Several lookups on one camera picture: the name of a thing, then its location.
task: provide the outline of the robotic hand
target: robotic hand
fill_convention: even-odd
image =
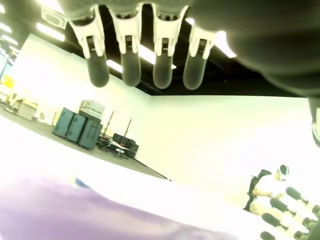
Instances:
[[[276,217],[272,216],[269,213],[264,213],[262,215],[262,219],[270,224],[271,226],[277,228],[278,230],[280,230],[281,232],[284,232],[288,237],[293,238],[295,240],[307,240],[308,239],[308,233],[307,232],[302,232],[299,231],[297,228],[295,228],[294,226],[286,226],[283,225],[282,222],[277,219]],[[262,232],[260,237],[263,240],[275,240],[278,239],[278,237],[273,236],[272,234],[270,234],[269,232]]]
[[[167,88],[172,78],[172,60],[182,19],[187,8],[194,19],[183,83],[197,89],[203,79],[216,32],[225,30],[237,60],[260,72],[268,81],[289,92],[306,96],[312,115],[312,134],[320,147],[320,3],[256,0],[59,0],[64,15],[83,48],[90,80],[96,87],[108,83],[105,37],[99,5],[111,13],[121,52],[122,78],[129,86],[140,82],[139,51],[141,10],[151,4],[154,14],[156,62],[153,81]]]

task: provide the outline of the white shirt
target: white shirt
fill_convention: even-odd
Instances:
[[[259,191],[263,191],[265,193],[272,193],[274,197],[280,193],[285,192],[284,182],[276,180],[274,175],[263,176],[259,180],[259,182],[256,184],[255,188],[258,189]],[[256,196],[254,203],[269,206],[270,205],[270,197]]]

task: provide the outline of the gray floor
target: gray floor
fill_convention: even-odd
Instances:
[[[119,159],[117,157],[114,157],[112,153],[104,152],[97,147],[93,150],[87,150],[84,149],[75,143],[69,142],[61,137],[58,137],[54,134],[52,134],[54,130],[54,126],[50,126],[45,123],[41,123],[37,121],[36,119],[33,121],[29,121],[23,117],[17,116],[15,114],[12,114],[10,112],[7,112],[4,110],[2,106],[0,106],[0,115],[3,117],[6,117],[7,119],[13,121],[14,123],[17,123],[21,126],[23,126],[26,129],[29,129],[35,133],[38,133],[44,137],[47,137],[49,139],[55,140],[56,142],[59,142],[69,148],[76,149],[84,154],[88,154],[90,156],[94,156],[96,158],[102,159],[104,161],[107,161],[109,163],[113,163],[119,166],[122,166],[127,169],[131,169],[140,173],[148,174],[154,177],[163,178],[156,172],[152,171],[150,168],[144,166],[140,162],[136,161],[135,159]]]

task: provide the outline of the ceiling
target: ceiling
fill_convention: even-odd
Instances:
[[[15,56],[9,46],[21,49],[28,35],[34,34],[56,46],[83,56],[82,48],[68,24],[63,30],[50,25],[41,18],[41,5],[37,0],[0,0],[5,8],[5,13],[0,13],[0,23],[9,26],[12,33],[5,33],[18,42],[18,46],[12,45],[0,38],[1,48],[5,49],[14,60]],[[105,6],[100,7],[100,13],[105,34],[105,49],[108,59],[120,63],[120,51],[116,40],[115,29],[112,18]],[[65,41],[61,42],[47,36],[36,28],[36,23],[42,23],[65,35]],[[150,95],[248,95],[248,96],[278,96],[296,97],[296,95],[278,89],[267,82],[259,73],[253,72],[240,63],[236,58],[228,58],[220,49],[213,47],[208,58],[202,85],[197,90],[188,90],[183,85],[183,73],[189,48],[189,34],[191,25],[182,21],[178,43],[175,47],[172,83],[167,89],[158,89],[153,84],[153,65],[141,59],[141,83],[137,86],[140,90]],[[142,10],[142,45],[154,50],[153,44],[153,12],[150,5],[144,5]],[[121,74],[110,68],[110,73],[118,78]]]

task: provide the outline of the ceiling light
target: ceiling light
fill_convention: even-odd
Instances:
[[[19,49],[16,49],[16,48],[13,47],[13,46],[10,46],[10,45],[9,45],[9,48],[10,48],[12,51],[16,52],[16,53],[19,53],[19,52],[20,52]]]
[[[64,14],[63,9],[61,8],[58,0],[38,0],[39,3],[46,6],[49,9],[52,9],[58,13]]]
[[[53,30],[52,28],[50,28],[50,27],[48,27],[48,26],[45,26],[45,25],[37,22],[37,23],[36,23],[36,28],[37,28],[40,32],[42,32],[42,33],[44,33],[44,34],[47,34],[47,35],[49,35],[49,36],[51,36],[51,37],[54,37],[55,39],[58,39],[58,40],[60,40],[60,41],[62,41],[62,42],[65,41],[65,35],[63,35],[62,33],[58,32],[58,31],[56,31],[56,30]]]
[[[16,40],[7,35],[2,34],[2,38],[11,44],[18,45],[18,42]]]
[[[141,44],[139,45],[139,56],[153,65],[156,64],[156,53]]]
[[[0,13],[4,14],[5,12],[6,12],[5,7],[2,4],[0,4]]]
[[[195,25],[195,20],[192,17],[187,17],[185,21],[191,26]],[[227,33],[225,31],[216,32],[214,45],[216,45],[216,47],[219,48],[230,59],[237,56],[228,45]]]
[[[11,28],[1,22],[0,22],[0,29],[2,29],[3,31],[6,31],[8,33],[12,33]]]
[[[195,25],[195,20],[192,17],[186,17],[185,21],[189,23],[191,26]]]
[[[124,69],[122,68],[122,66],[110,59],[108,59],[106,61],[106,64],[110,67],[110,68],[113,68],[114,70],[118,71],[119,73],[123,73],[124,72]]]

